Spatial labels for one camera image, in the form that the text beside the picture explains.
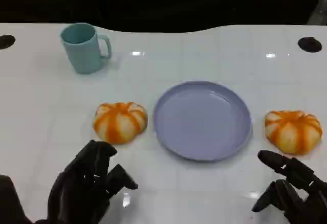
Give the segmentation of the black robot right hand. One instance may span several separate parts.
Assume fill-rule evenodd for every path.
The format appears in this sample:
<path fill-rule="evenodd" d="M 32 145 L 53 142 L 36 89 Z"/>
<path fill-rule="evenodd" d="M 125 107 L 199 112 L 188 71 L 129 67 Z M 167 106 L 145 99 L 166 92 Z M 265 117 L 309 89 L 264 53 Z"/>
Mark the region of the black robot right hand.
<path fill-rule="evenodd" d="M 273 205 L 284 213 L 289 223 L 326 223 L 326 182 L 296 158 L 269 150 L 260 150 L 258 158 L 286 178 L 272 181 L 252 212 Z"/>

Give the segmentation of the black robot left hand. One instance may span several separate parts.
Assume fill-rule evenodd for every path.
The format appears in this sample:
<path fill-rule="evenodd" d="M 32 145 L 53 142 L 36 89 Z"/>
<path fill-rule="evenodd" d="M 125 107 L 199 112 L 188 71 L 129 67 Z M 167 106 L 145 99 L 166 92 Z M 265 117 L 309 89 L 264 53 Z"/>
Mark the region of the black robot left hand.
<path fill-rule="evenodd" d="M 117 150 L 103 141 L 89 141 L 56 178 L 48 199 L 49 223 L 99 223 L 110 199 L 123 188 L 138 188 L 117 164 L 109 170 Z"/>

